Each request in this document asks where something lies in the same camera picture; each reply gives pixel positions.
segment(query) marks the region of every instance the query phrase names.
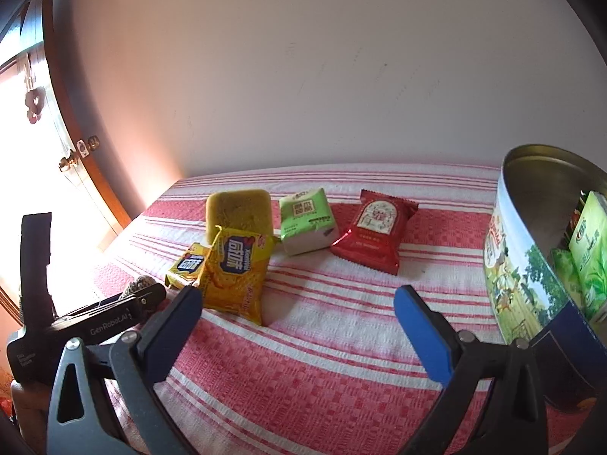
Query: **sponge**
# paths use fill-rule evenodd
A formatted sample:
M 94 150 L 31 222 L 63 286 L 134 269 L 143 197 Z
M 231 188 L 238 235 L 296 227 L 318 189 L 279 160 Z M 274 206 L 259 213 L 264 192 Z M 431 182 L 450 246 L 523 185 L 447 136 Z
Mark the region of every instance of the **sponge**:
M 265 190 L 220 191 L 206 201 L 206 241 L 213 244 L 217 226 L 272 236 L 272 203 Z

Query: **blue gripper pad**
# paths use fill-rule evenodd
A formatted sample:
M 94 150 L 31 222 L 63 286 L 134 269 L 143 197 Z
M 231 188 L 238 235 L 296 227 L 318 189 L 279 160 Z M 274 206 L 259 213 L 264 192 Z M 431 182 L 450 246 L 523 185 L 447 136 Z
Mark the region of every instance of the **blue gripper pad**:
M 435 326 L 434 315 L 439 315 L 428 308 L 411 286 L 401 286 L 396 290 L 394 313 L 428 377 L 445 387 L 453 375 L 453 364 L 448 342 Z

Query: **yellow snack package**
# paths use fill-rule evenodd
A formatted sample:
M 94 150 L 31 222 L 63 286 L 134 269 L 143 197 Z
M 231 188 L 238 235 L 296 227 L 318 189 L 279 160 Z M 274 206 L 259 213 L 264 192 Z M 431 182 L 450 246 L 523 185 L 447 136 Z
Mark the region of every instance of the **yellow snack package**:
M 195 286 L 210 250 L 200 243 L 192 243 L 181 258 L 166 272 L 165 286 L 175 289 Z
M 204 307 L 262 324 L 261 294 L 274 238 L 219 226 L 200 274 Z

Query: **tablecloth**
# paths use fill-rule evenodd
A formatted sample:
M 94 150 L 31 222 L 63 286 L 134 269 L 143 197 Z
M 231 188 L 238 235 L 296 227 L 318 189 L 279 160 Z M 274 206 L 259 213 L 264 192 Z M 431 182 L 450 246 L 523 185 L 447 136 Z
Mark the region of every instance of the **tablecloth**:
M 190 243 L 204 241 L 205 203 L 215 191 L 269 191 L 276 229 L 278 199 L 309 188 L 325 189 L 340 229 L 362 188 L 418 201 L 399 248 L 398 276 L 328 250 L 288 257 L 278 246 L 263 288 L 265 326 L 203 311 L 171 374 L 156 386 L 200 453 L 393 455 L 439 393 L 394 317 L 394 290 L 412 284 L 454 328 L 502 341 L 482 268 L 498 175 L 496 168 L 463 165 L 346 164 L 184 179 L 107 249 L 95 290 L 121 292 L 140 274 L 163 281 Z M 487 386 L 479 383 L 451 450 L 465 442 Z M 144 450 L 120 397 L 112 395 L 132 443 Z M 550 408 L 548 415 L 554 454 L 584 415 Z

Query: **metal tin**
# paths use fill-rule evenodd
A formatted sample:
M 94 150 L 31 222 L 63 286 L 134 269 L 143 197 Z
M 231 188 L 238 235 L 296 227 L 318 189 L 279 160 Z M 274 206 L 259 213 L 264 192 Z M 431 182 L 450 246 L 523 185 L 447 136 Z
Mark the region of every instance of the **metal tin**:
M 580 190 L 607 195 L 607 173 L 548 145 L 514 148 L 502 164 L 484 247 L 487 291 L 507 343 L 533 347 L 547 401 L 563 411 L 591 406 L 607 380 L 607 348 L 546 261 Z

